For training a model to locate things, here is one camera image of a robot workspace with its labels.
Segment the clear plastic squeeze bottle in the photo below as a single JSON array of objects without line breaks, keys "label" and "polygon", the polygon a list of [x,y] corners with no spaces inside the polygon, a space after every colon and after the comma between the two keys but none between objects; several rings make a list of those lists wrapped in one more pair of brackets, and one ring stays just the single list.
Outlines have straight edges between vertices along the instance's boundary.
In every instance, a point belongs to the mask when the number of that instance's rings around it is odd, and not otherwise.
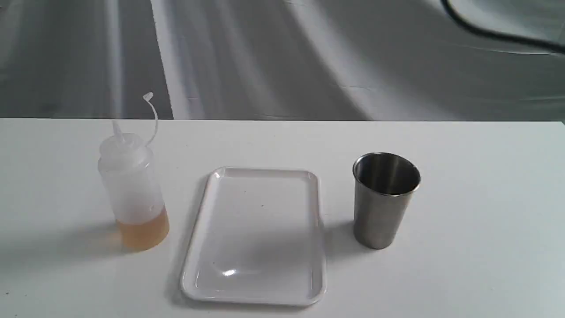
[{"label": "clear plastic squeeze bottle", "polygon": [[98,171],[126,250],[146,251],[163,242],[170,222],[150,144],[155,139],[159,119],[154,114],[154,132],[144,140],[123,132],[112,120],[113,134],[99,147]]}]

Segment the stainless steel cup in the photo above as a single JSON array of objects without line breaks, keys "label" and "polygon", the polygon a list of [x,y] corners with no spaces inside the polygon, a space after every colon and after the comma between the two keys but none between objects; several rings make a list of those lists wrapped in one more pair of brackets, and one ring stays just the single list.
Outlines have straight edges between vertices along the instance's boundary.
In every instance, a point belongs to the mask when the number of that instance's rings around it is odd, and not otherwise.
[{"label": "stainless steel cup", "polygon": [[396,154],[371,152],[352,167],[355,239],[373,250],[389,247],[422,181],[418,168]]}]

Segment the white plastic tray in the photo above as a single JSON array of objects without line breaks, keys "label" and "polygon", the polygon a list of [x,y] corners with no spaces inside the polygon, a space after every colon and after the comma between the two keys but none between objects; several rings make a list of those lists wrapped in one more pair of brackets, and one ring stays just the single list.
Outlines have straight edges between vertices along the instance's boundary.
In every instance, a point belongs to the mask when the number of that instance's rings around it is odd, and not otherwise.
[{"label": "white plastic tray", "polygon": [[314,173],[220,167],[204,188],[180,288],[200,302],[308,307],[327,291],[326,263]]}]

